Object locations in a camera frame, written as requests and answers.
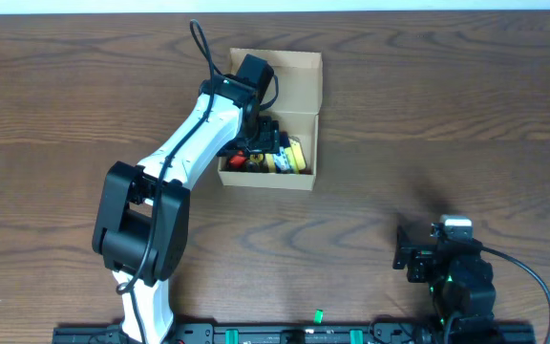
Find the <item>yellow sticky note pad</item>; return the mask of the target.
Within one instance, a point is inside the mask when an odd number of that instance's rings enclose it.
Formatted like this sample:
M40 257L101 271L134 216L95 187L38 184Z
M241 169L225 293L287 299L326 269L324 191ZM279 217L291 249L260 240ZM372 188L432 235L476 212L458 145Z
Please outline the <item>yellow sticky note pad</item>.
M269 173L279 173L277 171L276 165L275 165L274 160L273 160L274 155L275 154L265 154L264 155L264 163L265 163L266 169ZM291 169L289 173L282 173L282 174L295 174L295 173Z

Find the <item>black yellow correction tape dispenser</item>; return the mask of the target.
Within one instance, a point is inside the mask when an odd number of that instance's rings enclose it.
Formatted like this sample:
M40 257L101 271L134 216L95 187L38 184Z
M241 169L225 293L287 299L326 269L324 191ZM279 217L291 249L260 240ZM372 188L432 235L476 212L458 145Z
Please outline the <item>black yellow correction tape dispenser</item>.
M264 155L255 154L246 157L243 162L243 172L262 173L264 170Z

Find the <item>blue white staples box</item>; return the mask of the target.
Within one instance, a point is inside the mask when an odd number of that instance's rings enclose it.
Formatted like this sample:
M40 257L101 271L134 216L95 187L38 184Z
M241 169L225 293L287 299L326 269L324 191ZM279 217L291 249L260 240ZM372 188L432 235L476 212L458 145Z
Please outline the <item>blue white staples box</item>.
M291 165L288 161L286 151L283 146L279 148L279 152L273 157L274 163L276 165L277 171L279 173L289 173L291 170Z

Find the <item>red black stapler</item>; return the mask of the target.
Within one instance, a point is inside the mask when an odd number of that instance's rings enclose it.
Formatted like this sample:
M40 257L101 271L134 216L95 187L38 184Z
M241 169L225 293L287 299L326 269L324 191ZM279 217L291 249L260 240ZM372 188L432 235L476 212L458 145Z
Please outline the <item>red black stapler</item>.
M244 156L243 154L237 154L227 160L226 166L230 171L239 171L243 169L246 161L246 156Z

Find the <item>yellow blue highlighter marker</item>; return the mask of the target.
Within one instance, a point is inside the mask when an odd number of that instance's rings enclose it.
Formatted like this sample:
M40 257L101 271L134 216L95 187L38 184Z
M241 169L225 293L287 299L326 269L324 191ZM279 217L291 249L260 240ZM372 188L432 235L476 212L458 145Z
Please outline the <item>yellow blue highlighter marker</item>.
M300 174L304 171L307 168L307 162L300 140L291 137L287 132L283 132L280 135L280 144L292 171L295 174Z

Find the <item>brown cardboard box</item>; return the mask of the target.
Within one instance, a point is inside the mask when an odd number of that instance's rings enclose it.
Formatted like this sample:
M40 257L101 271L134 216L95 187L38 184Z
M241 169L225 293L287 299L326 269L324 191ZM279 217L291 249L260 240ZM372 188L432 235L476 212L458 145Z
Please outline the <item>brown cardboard box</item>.
M235 74L244 57L253 54L273 67L279 84L271 84L265 99L278 99L266 114L279 121L281 132L298 138L307 161L301 174L230 171L219 159L218 175L226 186L311 190L317 177L319 112L322 105L323 62L319 53L232 48L229 70Z

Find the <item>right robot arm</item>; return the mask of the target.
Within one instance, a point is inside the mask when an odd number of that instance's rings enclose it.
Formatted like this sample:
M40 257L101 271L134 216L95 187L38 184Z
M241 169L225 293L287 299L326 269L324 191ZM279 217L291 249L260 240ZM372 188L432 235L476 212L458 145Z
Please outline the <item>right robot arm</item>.
M400 226L392 267L405 269L411 283L426 283L439 318L454 333L482 332L494 321L493 268L481 258L482 243L471 225L434 223L432 245L415 244Z

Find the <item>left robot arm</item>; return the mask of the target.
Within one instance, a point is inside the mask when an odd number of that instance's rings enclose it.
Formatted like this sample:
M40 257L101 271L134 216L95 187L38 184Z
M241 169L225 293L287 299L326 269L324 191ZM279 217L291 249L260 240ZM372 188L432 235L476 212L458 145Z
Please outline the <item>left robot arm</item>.
M128 339L160 343L171 331L169 279L186 247L191 191L214 158L278 147L278 124L264 114L273 104L264 95L278 84L272 73L206 79L191 113L158 150L107 172L92 249L117 281Z

